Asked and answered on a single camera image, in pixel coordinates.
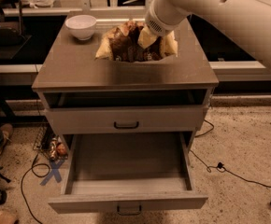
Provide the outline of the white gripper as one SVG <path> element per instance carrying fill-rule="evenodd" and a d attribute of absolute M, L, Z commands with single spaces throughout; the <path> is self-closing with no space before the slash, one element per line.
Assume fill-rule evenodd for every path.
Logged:
<path fill-rule="evenodd" d="M 173 31 L 187 17 L 187 12 L 174 7 L 166 0 L 153 0 L 146 14 L 145 25 L 141 30 L 137 44 L 146 49 L 158 36 Z"/>

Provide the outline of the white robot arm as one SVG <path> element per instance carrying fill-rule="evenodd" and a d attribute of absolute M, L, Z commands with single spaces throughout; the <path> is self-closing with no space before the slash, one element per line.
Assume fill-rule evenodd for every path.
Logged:
<path fill-rule="evenodd" d="M 271 0 L 152 0 L 138 45 L 147 48 L 194 14 L 271 72 Z"/>

